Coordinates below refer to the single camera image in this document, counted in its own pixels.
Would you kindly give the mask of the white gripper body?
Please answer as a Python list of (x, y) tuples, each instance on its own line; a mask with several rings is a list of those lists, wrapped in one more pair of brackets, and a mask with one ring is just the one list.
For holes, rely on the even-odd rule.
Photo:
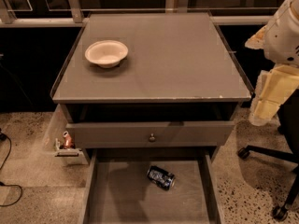
[(285, 0), (267, 23), (263, 51), (274, 63), (299, 64), (299, 2)]

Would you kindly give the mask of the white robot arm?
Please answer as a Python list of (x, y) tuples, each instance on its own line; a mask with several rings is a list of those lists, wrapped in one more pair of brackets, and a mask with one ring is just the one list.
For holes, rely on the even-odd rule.
[(249, 122), (263, 126), (299, 87), (299, 0), (285, 0), (245, 47), (262, 49), (275, 65), (258, 75)]

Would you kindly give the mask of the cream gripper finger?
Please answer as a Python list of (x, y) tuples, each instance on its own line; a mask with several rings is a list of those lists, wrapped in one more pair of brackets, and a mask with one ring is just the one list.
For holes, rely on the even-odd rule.
[(254, 126), (265, 125), (298, 88), (297, 67), (277, 64), (269, 72), (262, 70), (250, 106), (249, 122)]
[(266, 26), (259, 29), (254, 35), (252, 35), (245, 43), (245, 47), (248, 49), (263, 49), (264, 33)]

